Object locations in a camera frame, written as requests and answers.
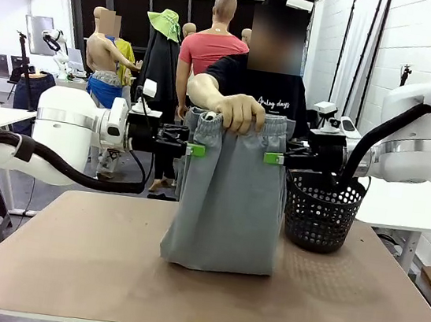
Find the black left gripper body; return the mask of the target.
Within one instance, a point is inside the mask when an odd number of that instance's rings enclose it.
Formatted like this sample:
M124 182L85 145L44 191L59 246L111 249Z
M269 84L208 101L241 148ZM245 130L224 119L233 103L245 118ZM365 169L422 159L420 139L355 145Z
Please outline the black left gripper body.
M127 148L156 154L160 150L158 144L160 128L162 128L160 118L130 112L125 131Z

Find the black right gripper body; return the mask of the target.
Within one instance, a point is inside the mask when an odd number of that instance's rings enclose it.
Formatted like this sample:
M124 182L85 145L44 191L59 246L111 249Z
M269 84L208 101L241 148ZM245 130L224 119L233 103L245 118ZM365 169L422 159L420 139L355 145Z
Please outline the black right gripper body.
M312 129L308 137L311 170L338 173L344 166L346 136Z

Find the person's right hand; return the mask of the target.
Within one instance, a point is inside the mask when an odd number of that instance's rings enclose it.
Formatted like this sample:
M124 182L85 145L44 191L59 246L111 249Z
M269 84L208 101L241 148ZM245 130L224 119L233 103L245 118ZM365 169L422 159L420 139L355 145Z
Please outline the person's right hand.
M231 132L243 135L250 130L252 124L256 131L263 128L266 111L250 95L225 96L218 109L223 116L223 126Z

